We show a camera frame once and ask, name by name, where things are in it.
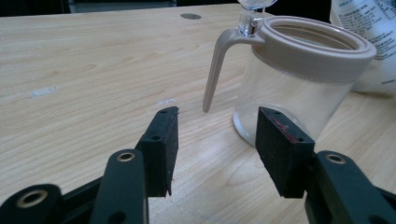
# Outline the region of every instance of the tabletop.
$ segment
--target tabletop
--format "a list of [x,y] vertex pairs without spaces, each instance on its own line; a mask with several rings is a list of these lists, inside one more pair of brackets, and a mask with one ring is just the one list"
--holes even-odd
[[[212,108],[202,110],[216,40],[239,8],[0,19],[0,203],[31,185],[66,193],[103,175],[112,153],[134,147],[155,113],[176,105],[173,195],[149,199],[152,223],[307,223],[304,199],[279,197],[233,127],[248,46],[229,49]],[[396,193],[394,139],[394,93],[351,92],[316,151],[347,155]]]

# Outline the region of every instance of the container opening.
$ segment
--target container opening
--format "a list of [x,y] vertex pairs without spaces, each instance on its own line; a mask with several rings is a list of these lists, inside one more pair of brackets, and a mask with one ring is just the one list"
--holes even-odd
[[357,46],[349,43],[341,36],[332,34],[332,32],[325,32],[319,29],[292,24],[278,24],[273,25],[272,28],[280,32],[282,35],[287,35],[293,39],[303,41],[311,45],[331,49],[358,49]]

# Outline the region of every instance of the pitcher handle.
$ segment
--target pitcher handle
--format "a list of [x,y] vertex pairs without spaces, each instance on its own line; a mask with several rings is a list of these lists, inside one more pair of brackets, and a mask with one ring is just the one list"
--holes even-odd
[[203,110],[208,112],[212,104],[216,86],[219,81],[221,66],[227,50],[235,44],[249,44],[252,46],[263,45],[264,40],[259,35],[245,37],[242,36],[237,29],[225,30],[216,42],[215,51],[213,52],[212,64],[210,65],[209,78],[207,79]]

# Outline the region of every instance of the label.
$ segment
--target label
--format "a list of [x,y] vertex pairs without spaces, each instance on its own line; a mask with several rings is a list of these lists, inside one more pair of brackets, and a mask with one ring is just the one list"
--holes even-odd
[[396,89],[396,0],[332,0],[330,21],[363,36],[377,49],[362,78],[369,85]]

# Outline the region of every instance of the light wood grain surface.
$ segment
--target light wood grain surface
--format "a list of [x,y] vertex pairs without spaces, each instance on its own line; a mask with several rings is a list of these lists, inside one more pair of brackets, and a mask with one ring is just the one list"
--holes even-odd
[[[248,46],[228,51],[202,111],[215,42],[238,20],[238,5],[0,19],[0,203],[34,184],[66,193],[94,180],[159,109],[177,105],[173,196],[149,200],[152,223],[307,223],[304,200],[278,196],[233,128]],[[350,93],[316,151],[349,156],[396,193],[393,95]]]

